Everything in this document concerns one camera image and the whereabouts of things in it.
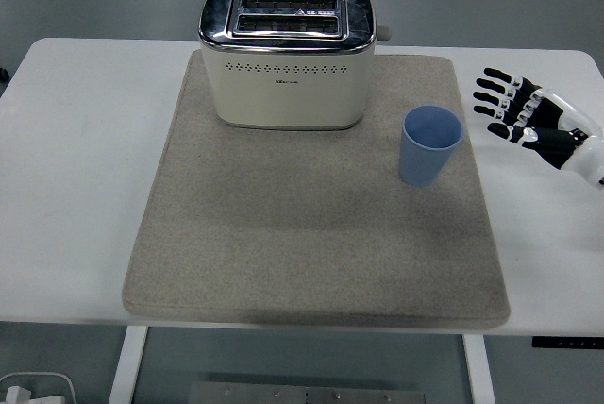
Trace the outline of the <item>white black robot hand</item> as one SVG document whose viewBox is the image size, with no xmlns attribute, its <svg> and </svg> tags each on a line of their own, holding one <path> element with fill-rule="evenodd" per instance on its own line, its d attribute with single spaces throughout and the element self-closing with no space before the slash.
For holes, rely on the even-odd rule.
<svg viewBox="0 0 604 404">
<path fill-rule="evenodd" d="M 594 119 L 526 77 L 490 67 L 483 74 L 474 112 L 492 119 L 490 133 L 603 188 L 603 128 Z"/>
</svg>

